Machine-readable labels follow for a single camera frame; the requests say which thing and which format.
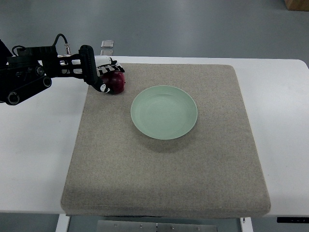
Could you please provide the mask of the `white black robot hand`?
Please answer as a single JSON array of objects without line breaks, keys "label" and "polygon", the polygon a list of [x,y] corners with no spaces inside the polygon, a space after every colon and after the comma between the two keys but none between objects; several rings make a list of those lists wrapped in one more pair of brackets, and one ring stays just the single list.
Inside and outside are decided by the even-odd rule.
[{"label": "white black robot hand", "polygon": [[125,70],[110,56],[95,56],[97,75],[101,79],[94,89],[107,94],[120,94],[125,90]]}]

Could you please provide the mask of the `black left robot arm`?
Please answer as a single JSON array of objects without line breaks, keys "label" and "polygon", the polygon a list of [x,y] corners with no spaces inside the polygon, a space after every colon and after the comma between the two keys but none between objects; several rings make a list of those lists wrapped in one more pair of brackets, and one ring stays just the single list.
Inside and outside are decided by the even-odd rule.
[{"label": "black left robot arm", "polygon": [[0,44],[0,101],[17,105],[48,89],[52,78],[82,79],[100,91],[103,81],[96,69],[93,48],[82,45],[77,54],[60,58],[56,46],[14,46]]}]

